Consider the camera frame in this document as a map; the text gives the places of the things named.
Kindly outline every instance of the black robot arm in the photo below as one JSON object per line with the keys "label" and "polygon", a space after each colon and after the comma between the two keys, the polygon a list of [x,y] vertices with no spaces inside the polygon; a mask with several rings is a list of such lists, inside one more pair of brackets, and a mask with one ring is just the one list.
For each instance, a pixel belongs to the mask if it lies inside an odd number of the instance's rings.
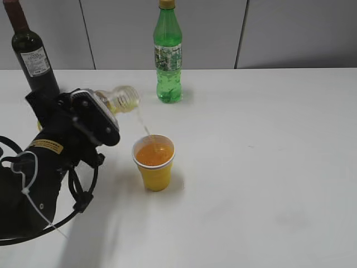
{"label": "black robot arm", "polygon": [[[43,98],[41,92],[32,92],[26,97],[43,126],[25,149],[27,153],[19,155],[21,149],[14,142],[0,137],[0,142],[18,154],[17,157],[4,157],[1,162],[12,162],[15,172],[24,173],[25,185],[34,175],[34,155],[37,156],[37,176],[28,194],[50,222],[55,215],[62,179],[69,171],[69,189],[76,201],[74,212],[56,224],[56,228],[83,212],[93,198],[98,166],[104,161],[104,156],[97,153],[96,147],[101,144],[115,145],[120,139],[116,121],[105,116],[109,111],[83,90],[80,93],[75,95],[76,98],[73,93],[64,93],[53,101]],[[94,169],[93,182],[88,191],[82,189],[74,170],[80,161]],[[15,172],[0,165],[0,246],[24,242],[54,229],[48,227],[44,230],[48,223],[22,193],[22,175]]]}

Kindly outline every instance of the yellow cup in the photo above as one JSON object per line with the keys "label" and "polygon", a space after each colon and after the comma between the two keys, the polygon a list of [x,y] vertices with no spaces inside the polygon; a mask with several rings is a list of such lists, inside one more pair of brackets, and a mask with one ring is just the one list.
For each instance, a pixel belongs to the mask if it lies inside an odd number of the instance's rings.
{"label": "yellow cup", "polygon": [[[143,147],[153,142],[169,146],[173,152],[172,156],[168,161],[158,166],[143,165],[137,160],[136,155]],[[141,172],[144,185],[147,189],[157,192],[164,190],[169,185],[172,161],[175,157],[175,147],[169,138],[161,135],[146,136],[134,144],[132,155],[135,163],[138,165],[138,169]]]}

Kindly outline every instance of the orange juice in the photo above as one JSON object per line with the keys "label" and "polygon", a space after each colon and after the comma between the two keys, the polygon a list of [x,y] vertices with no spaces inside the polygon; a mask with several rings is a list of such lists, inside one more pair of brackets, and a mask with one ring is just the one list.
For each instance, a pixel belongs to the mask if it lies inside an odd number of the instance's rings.
{"label": "orange juice", "polygon": [[136,159],[146,166],[159,166],[168,162],[173,154],[169,145],[161,143],[151,143],[142,147],[136,154]]}

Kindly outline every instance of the warning label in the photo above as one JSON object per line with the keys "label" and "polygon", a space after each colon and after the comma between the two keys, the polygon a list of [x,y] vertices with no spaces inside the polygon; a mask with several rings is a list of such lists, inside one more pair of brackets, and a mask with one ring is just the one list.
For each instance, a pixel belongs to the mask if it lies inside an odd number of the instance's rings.
{"label": "warning label", "polygon": [[49,150],[55,152],[58,155],[63,150],[63,146],[62,145],[60,145],[59,143],[57,143],[55,141],[50,141],[50,140],[35,140],[35,141],[32,141],[32,143],[29,145],[29,147],[46,148],[46,149],[49,149]]}

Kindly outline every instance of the clear plastic bottle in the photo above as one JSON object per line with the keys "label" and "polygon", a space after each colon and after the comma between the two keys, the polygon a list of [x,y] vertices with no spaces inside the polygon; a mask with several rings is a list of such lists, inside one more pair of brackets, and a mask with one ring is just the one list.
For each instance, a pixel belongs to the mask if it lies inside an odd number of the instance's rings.
{"label": "clear plastic bottle", "polygon": [[112,91],[97,90],[94,92],[113,113],[127,113],[138,107],[140,98],[130,85],[122,85]]}

